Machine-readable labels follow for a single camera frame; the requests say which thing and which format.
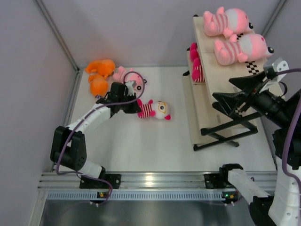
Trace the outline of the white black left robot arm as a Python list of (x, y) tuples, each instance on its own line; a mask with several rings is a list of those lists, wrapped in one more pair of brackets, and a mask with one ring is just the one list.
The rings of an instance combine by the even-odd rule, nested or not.
[(105, 168), (88, 159), (85, 136), (119, 111), (128, 114), (141, 111), (135, 84), (135, 81), (112, 83), (110, 91), (98, 98), (86, 114), (66, 127), (55, 129), (50, 159), (56, 163), (58, 175), (78, 173), (90, 178), (96, 188), (106, 184)]

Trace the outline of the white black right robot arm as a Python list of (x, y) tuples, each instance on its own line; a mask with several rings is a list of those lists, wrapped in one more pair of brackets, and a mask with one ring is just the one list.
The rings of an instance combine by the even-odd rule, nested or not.
[(275, 148), (273, 193), (258, 185), (238, 163), (226, 163), (218, 172), (219, 184), (235, 188), (246, 200), (257, 226), (298, 226), (301, 223), (301, 94), (296, 92), (289, 99), (273, 94), (267, 85), (280, 75), (262, 72), (231, 78), (230, 83), (239, 92), (214, 95), (225, 113), (253, 108), (256, 116), (278, 126), (272, 134)]

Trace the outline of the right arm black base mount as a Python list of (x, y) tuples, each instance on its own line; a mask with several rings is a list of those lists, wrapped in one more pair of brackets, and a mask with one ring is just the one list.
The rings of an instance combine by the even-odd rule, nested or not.
[(233, 186), (227, 183), (219, 173), (209, 173), (204, 175), (206, 189), (223, 189), (233, 188)]

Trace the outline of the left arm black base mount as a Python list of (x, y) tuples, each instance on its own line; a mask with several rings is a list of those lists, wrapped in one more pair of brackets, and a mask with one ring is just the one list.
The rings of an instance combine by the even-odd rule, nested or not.
[[(99, 179), (110, 183), (113, 189), (118, 189), (121, 183), (121, 174), (107, 173), (106, 170), (103, 169)], [(108, 189), (110, 185), (96, 179), (81, 176), (79, 187), (80, 189)]]

